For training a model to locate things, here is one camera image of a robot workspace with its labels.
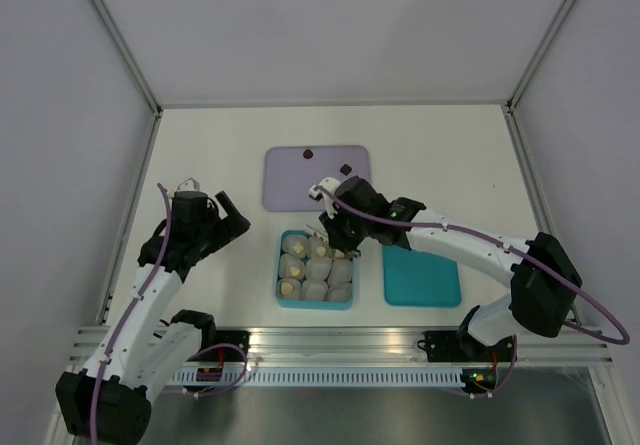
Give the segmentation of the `teal box lid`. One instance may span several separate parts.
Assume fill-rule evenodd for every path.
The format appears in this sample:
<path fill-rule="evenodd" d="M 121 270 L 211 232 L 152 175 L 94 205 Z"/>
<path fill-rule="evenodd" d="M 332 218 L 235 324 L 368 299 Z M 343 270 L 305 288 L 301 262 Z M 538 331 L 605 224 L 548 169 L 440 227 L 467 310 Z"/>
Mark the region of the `teal box lid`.
<path fill-rule="evenodd" d="M 391 306 L 455 308 L 462 301 L 455 261 L 400 247 L 382 249 L 385 301 Z"/>

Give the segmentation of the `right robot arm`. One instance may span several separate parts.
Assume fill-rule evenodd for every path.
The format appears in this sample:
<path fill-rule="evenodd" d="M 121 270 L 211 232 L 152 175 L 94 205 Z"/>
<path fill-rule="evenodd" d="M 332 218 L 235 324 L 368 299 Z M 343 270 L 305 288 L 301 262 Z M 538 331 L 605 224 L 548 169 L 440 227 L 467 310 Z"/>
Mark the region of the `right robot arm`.
<path fill-rule="evenodd" d="M 364 240 L 372 239 L 387 248 L 452 260 L 505 287 L 505 296 L 474 306 L 455 332 L 457 349 L 469 360 L 521 333 L 557 337 L 581 286 L 565 250 L 549 234 L 524 240 L 479 231 L 419 201 L 389 201 L 357 176 L 345 181 L 327 177 L 309 195 L 324 205 L 320 222 L 334 249 L 357 253 Z"/>

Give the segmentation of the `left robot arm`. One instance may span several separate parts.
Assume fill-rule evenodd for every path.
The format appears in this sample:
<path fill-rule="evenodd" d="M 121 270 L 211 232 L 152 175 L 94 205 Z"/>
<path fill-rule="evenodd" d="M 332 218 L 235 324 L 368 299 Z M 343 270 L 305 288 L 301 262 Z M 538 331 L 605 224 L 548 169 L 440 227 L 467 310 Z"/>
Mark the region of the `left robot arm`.
<path fill-rule="evenodd" d="M 154 402 L 184 363 L 220 357 L 223 349 L 248 359 L 239 345 L 219 340 L 206 312 L 182 309 L 156 333 L 189 272 L 250 228 L 223 191 L 178 190 L 162 198 L 166 216 L 140 249 L 123 308 L 81 369 L 56 383 L 67 431 L 93 444 L 139 443 Z"/>

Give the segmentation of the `white metal tweezers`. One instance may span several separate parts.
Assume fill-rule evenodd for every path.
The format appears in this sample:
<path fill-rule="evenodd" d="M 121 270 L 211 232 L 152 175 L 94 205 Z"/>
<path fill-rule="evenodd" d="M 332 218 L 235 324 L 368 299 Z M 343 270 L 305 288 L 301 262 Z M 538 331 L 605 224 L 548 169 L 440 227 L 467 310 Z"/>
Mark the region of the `white metal tweezers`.
<path fill-rule="evenodd" d="M 314 236 L 324 243 L 329 243 L 329 236 L 324 229 L 319 229 L 309 224 L 306 224 L 304 229 L 310 236 Z"/>

